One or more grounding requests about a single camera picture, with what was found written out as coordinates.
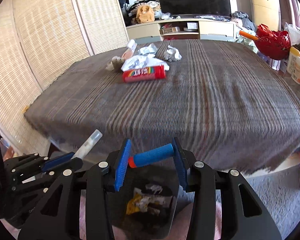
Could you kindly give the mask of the white paper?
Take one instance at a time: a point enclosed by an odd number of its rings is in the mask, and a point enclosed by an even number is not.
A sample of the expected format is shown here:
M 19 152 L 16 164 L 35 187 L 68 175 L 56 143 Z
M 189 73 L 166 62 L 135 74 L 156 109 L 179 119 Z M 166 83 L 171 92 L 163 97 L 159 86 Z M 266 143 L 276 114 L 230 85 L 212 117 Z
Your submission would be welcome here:
M 151 57 L 149 55 L 136 55 L 127 59 L 121 67 L 123 72 L 131 70 L 131 69 L 140 69 L 145 67 L 154 67 L 154 66 L 163 66 L 165 71 L 169 71 L 169 65 L 160 59 L 155 57 Z

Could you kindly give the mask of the red cylindrical snack tube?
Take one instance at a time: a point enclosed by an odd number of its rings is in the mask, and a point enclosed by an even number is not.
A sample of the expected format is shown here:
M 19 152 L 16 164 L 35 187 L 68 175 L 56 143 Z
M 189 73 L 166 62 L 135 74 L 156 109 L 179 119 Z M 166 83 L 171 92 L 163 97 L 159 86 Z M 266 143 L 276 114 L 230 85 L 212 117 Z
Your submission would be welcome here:
M 125 83 L 134 83 L 148 80 L 161 80 L 166 78 L 166 72 L 164 70 L 163 65 L 143 67 L 123 72 L 122 78 Z

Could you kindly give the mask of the grey plaid table cloth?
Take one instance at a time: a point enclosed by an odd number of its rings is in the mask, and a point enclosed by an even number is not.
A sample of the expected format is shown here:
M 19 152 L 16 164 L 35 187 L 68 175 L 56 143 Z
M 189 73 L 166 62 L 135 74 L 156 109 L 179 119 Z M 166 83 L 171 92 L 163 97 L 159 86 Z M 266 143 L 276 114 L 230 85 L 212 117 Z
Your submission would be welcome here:
M 95 130 L 87 158 L 100 161 L 124 139 L 141 153 L 178 138 L 219 170 L 273 170 L 300 146 L 300 101 L 285 80 L 234 42 L 173 40 L 181 60 L 162 80 L 124 83 L 106 69 L 123 48 L 75 62 L 29 107 L 26 120 L 68 151 Z

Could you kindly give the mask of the white cream bottle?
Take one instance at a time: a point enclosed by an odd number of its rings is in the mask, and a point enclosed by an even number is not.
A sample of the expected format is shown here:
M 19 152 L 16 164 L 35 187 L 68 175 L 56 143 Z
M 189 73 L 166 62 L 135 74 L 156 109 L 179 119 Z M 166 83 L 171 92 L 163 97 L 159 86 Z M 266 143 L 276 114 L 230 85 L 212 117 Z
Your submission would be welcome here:
M 292 79 L 300 85 L 300 57 L 295 58 Z

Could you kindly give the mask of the blue white crumpled wrapper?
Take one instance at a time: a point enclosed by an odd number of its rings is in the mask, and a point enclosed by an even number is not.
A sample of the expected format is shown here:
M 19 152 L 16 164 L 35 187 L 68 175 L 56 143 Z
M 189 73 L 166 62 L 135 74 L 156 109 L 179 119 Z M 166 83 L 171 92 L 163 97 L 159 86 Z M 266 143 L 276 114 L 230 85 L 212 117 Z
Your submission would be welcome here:
M 154 43 L 151 43 L 148 46 L 144 46 L 138 50 L 139 55 L 147 56 L 147 55 L 153 55 L 155 56 L 158 51 L 158 48 Z

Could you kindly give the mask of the tan plush backpack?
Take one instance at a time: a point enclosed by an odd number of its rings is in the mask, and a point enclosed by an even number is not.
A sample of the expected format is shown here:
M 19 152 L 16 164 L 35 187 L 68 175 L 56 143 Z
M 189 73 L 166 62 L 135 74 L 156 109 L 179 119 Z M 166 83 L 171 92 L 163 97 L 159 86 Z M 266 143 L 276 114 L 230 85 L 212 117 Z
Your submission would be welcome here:
M 136 12 L 136 21 L 138 23 L 154 22 L 154 11 L 149 5 L 141 5 Z

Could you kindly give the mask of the beige tv cabinet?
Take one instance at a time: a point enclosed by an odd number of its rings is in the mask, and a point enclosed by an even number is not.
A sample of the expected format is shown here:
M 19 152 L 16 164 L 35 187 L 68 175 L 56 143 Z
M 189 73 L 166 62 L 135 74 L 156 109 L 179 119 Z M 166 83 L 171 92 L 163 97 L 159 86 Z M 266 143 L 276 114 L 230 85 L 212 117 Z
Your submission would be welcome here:
M 185 39 L 234 41 L 237 31 L 235 22 L 204 18 L 158 20 L 127 27 L 128 37 L 138 44 Z

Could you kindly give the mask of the woven bamboo folding screen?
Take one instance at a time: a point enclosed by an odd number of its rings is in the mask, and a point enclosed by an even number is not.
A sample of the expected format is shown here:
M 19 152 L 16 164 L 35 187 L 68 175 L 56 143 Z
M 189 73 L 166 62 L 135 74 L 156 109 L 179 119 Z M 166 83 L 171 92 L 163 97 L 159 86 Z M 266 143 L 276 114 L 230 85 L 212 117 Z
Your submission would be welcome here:
M 118 0 L 0 0 L 0 134 L 13 151 L 46 154 L 27 108 L 74 62 L 127 42 Z

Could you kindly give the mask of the blue marker orange cap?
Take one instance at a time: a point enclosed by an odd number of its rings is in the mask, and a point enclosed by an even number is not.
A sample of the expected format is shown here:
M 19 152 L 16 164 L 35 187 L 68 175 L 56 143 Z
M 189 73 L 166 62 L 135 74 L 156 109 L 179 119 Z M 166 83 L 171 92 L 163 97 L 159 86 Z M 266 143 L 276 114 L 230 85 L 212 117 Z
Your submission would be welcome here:
M 128 164 L 131 168 L 143 167 L 173 156 L 173 146 L 172 144 L 167 144 L 159 148 L 155 148 L 143 153 L 138 153 L 134 156 L 129 157 Z

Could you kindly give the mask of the white crumpled tissue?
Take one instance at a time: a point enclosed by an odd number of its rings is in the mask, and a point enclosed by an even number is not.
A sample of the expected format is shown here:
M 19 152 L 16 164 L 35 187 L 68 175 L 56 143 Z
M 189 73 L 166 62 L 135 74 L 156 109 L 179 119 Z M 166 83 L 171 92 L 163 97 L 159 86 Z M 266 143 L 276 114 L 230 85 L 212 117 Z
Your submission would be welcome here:
M 123 59 L 121 57 L 118 57 L 118 56 L 115 56 L 107 64 L 106 70 L 120 72 L 121 67 L 123 66 L 124 62 L 125 62 L 125 59 Z

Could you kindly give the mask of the dark grey trash bin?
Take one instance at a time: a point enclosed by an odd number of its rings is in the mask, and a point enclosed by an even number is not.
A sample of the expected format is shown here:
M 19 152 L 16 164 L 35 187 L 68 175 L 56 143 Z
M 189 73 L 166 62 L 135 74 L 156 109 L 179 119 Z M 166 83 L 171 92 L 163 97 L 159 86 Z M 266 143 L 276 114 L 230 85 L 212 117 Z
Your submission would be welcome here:
M 164 239 L 172 226 L 178 190 L 175 170 L 153 165 L 128 167 L 119 192 L 109 194 L 112 225 L 127 239 Z M 142 195 L 140 212 L 126 215 L 127 203 L 136 193 Z

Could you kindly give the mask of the gold wrapper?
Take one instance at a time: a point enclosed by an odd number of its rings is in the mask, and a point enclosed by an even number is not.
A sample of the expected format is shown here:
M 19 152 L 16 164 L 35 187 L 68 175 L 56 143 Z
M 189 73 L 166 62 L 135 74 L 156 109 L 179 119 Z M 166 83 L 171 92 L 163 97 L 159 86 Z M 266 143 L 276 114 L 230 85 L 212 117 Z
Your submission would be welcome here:
M 142 195 L 136 193 L 134 197 L 127 203 L 126 215 L 131 215 L 133 213 L 140 212 L 140 203 L 142 200 Z

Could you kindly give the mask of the clear white plastic tube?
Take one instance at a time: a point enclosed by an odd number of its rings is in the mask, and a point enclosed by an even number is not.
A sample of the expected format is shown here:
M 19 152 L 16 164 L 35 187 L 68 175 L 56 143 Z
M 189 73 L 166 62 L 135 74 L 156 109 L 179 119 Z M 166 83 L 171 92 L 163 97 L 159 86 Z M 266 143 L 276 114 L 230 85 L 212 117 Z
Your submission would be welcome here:
M 72 159 L 79 158 L 84 159 L 85 156 L 93 149 L 93 147 L 98 143 L 102 138 L 103 134 L 96 129 L 91 136 L 83 143 L 83 145 L 76 151 L 72 156 Z

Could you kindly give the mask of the small crumpled paper ball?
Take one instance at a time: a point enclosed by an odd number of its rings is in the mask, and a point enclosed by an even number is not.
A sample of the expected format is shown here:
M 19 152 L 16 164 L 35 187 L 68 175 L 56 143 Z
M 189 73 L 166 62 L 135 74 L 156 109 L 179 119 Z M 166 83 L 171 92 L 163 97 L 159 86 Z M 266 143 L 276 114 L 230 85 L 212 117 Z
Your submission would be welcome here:
M 164 60 L 169 62 L 180 61 L 182 56 L 177 48 L 174 48 L 170 45 L 167 46 L 166 51 L 164 52 Z

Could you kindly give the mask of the yellow cap lotion bottle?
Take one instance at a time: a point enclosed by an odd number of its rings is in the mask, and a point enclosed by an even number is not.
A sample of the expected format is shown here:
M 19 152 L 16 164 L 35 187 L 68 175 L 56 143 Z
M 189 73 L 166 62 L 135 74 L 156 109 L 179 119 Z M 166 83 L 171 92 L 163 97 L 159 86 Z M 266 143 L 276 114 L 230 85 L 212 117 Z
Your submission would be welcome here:
M 287 72 L 292 75 L 296 59 L 300 57 L 300 51 L 295 47 L 291 47 L 289 51 L 288 63 L 287 63 Z

